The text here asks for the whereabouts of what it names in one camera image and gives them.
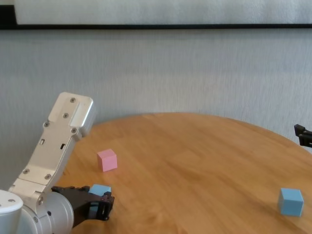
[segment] pink cube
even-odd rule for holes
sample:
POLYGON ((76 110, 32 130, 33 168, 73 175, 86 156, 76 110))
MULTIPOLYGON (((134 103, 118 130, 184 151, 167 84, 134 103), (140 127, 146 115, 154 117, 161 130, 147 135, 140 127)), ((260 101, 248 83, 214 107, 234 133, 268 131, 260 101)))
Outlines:
POLYGON ((117 168, 117 156, 112 149, 98 152, 97 163, 104 172, 115 169, 117 168))

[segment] wood grain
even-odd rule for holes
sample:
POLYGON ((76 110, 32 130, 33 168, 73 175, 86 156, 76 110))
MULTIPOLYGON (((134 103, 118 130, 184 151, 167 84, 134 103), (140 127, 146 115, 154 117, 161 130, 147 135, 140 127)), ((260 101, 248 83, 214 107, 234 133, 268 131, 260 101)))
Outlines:
POLYGON ((108 222, 73 234, 308 234, 312 156, 268 130, 222 117, 152 114, 94 126, 59 186, 112 187, 108 222), (118 168, 101 172, 96 153, 113 149, 118 168), (305 199, 301 218, 277 208, 282 187, 305 199))

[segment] screw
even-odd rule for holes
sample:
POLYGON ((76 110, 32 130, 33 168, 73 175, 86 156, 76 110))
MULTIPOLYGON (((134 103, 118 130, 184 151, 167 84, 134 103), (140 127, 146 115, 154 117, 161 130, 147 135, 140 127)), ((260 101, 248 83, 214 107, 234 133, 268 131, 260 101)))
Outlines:
POLYGON ((23 171, 23 174, 27 174, 27 173, 29 173, 30 172, 30 170, 28 169, 28 168, 26 168, 24 171, 23 171))
POLYGON ((50 178, 51 178, 51 175, 50 175, 50 174, 47 174, 44 178, 45 178, 45 179, 50 179, 50 178))
POLYGON ((43 204, 43 197, 42 197, 42 196, 39 197, 39 199, 38 199, 38 204, 39 204, 39 205, 42 205, 42 204, 43 204))

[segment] cube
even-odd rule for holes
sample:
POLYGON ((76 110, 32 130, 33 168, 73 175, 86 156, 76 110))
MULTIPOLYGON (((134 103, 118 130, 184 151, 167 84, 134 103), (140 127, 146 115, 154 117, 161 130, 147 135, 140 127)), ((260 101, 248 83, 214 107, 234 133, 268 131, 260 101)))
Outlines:
MULTIPOLYGON (((103 196, 104 193, 106 192, 111 192, 111 187, 100 185, 100 184, 94 184, 89 190, 89 193, 92 193, 98 196, 103 196)), ((98 211, 98 207, 97 206, 90 207, 90 210, 96 212, 98 211)))
POLYGON ((117 156, 112 149, 98 152, 97 163, 104 172, 115 169, 117 168, 117 156))
POLYGON ((298 189, 282 188, 279 194, 278 207, 282 215, 300 217, 303 209, 303 197, 298 189))

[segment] table surface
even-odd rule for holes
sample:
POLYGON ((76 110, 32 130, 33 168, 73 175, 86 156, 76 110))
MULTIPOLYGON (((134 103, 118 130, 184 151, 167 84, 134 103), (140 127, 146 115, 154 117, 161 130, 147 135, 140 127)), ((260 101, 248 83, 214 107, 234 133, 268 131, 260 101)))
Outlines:
POLYGON ((312 156, 263 128, 198 114, 151 114, 94 126, 59 186, 112 187, 107 222, 73 234, 308 234, 312 156), (96 153, 113 149, 118 168, 101 172, 96 153), (280 188, 298 188, 302 216, 280 215, 280 188))

